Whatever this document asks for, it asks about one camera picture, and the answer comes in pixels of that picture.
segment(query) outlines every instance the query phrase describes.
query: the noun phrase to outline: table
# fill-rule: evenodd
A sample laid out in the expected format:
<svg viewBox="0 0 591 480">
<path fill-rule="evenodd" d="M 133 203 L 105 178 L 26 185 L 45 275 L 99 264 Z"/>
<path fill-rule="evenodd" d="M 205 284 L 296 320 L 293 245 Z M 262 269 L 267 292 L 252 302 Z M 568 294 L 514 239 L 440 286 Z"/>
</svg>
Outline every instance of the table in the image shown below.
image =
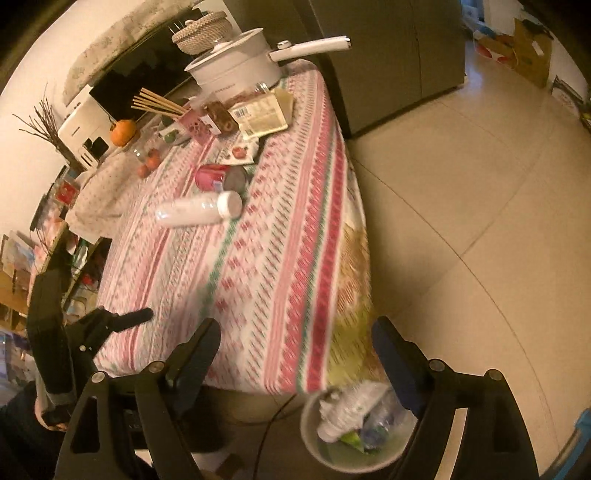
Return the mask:
<svg viewBox="0 0 591 480">
<path fill-rule="evenodd" d="M 355 173 L 319 71 L 297 60 L 285 74 L 293 124 L 265 142 L 238 220 L 167 229 L 154 216 L 160 203 L 198 192 L 194 169 L 217 162 L 224 140 L 174 148 L 142 184 L 113 239 L 98 304 L 155 315 L 111 335 L 100 369 L 127 375 L 165 359 L 211 316 L 222 327 L 206 379 L 214 387 L 311 392 L 379 370 Z"/>
</svg>

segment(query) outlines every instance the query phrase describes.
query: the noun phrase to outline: bottle cap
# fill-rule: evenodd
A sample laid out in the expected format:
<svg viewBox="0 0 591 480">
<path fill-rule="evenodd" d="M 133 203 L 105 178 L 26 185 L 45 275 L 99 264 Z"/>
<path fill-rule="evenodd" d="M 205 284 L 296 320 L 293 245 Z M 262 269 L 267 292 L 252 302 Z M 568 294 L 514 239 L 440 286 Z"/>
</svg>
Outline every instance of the bottle cap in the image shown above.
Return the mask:
<svg viewBox="0 0 591 480">
<path fill-rule="evenodd" d="M 224 220 L 234 220 L 242 213 L 242 199 L 236 192 L 221 192 L 217 198 L 217 211 Z"/>
<path fill-rule="evenodd" d="M 316 431 L 320 440 L 326 443 L 334 443 L 344 435 L 344 432 L 333 427 L 327 421 L 323 421 Z"/>
<path fill-rule="evenodd" d="M 246 170 L 241 165 L 232 165 L 226 167 L 226 174 L 223 179 L 224 190 L 234 190 L 234 192 L 242 193 L 246 187 Z"/>
</svg>

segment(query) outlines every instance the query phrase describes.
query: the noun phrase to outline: beige floor tile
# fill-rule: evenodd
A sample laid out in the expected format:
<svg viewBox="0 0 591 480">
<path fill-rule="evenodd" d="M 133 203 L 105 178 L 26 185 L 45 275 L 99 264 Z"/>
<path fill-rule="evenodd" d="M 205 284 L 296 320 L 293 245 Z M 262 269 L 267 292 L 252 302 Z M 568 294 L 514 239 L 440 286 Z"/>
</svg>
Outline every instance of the beige floor tile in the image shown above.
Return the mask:
<svg viewBox="0 0 591 480">
<path fill-rule="evenodd" d="M 376 314 L 392 315 L 459 261 L 453 250 L 364 166 L 355 171 L 365 211 Z"/>
<path fill-rule="evenodd" d="M 458 253 L 494 220 L 525 176 L 504 143 L 439 102 L 405 113 L 350 148 Z"/>
<path fill-rule="evenodd" d="M 463 263 L 393 322 L 427 358 L 441 358 L 455 371 L 483 375 L 500 370 L 525 420 L 538 467 L 548 467 L 558 444 L 543 392 L 508 324 Z M 453 456 L 446 461 L 453 463 Z"/>
<path fill-rule="evenodd" d="M 280 414 L 280 417 L 284 415 L 290 415 L 294 413 L 296 410 L 303 408 L 305 403 L 308 401 L 310 397 L 307 393 L 298 393 L 296 394 L 295 398 L 290 401 L 289 405 L 286 406 Z M 291 394 L 285 395 L 273 395 L 273 399 L 275 400 L 275 404 L 277 405 L 277 409 L 281 408 L 285 402 L 287 402 L 291 398 Z"/>
<path fill-rule="evenodd" d="M 522 189 L 465 260 L 504 312 L 563 444 L 591 403 L 591 137 L 561 122 Z"/>
<path fill-rule="evenodd" d="M 259 480 L 341 480 L 353 478 L 345 473 L 335 472 L 308 453 L 300 435 L 300 414 L 298 411 L 283 420 L 276 421 L 269 431 L 259 465 Z M 265 426 L 229 426 L 230 443 L 224 454 L 234 453 L 245 464 L 234 480 L 250 480 L 256 453 Z M 203 468 L 216 468 L 217 456 L 196 456 L 198 465 Z"/>
<path fill-rule="evenodd" d="M 520 162 L 530 164 L 552 129 L 548 109 L 555 100 L 513 70 L 475 53 L 472 42 L 466 44 L 466 73 L 468 84 L 439 101 L 501 140 Z"/>
<path fill-rule="evenodd" d="M 228 423 L 250 424 L 266 422 L 278 409 L 273 395 L 251 394 L 210 389 L 211 399 L 221 418 Z"/>
</svg>

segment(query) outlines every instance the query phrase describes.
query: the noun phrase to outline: gray refrigerator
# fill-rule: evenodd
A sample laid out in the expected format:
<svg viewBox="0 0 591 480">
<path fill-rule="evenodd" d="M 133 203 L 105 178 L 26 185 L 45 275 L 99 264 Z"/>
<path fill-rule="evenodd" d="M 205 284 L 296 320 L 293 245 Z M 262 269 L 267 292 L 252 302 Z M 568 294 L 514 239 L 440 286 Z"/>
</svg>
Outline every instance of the gray refrigerator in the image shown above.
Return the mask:
<svg viewBox="0 0 591 480">
<path fill-rule="evenodd" d="M 310 57 L 346 137 L 463 83 L 459 0 L 225 0 L 240 28 L 270 45 L 348 35 L 352 49 Z"/>
</svg>

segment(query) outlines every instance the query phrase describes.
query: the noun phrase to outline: cardboard box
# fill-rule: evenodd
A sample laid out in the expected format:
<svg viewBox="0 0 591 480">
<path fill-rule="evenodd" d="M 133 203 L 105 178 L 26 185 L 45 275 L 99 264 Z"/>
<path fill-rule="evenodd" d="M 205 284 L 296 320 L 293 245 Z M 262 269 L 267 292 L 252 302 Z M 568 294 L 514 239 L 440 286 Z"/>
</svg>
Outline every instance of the cardboard box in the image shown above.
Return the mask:
<svg viewBox="0 0 591 480">
<path fill-rule="evenodd" d="M 513 51 L 513 37 L 510 35 L 497 35 L 490 38 L 487 35 L 475 36 L 476 41 L 491 52 L 490 57 L 496 61 L 514 68 L 517 60 Z"/>
<path fill-rule="evenodd" d="M 540 88 L 548 83 L 552 36 L 547 29 L 533 22 L 515 19 L 515 71 Z"/>
</svg>

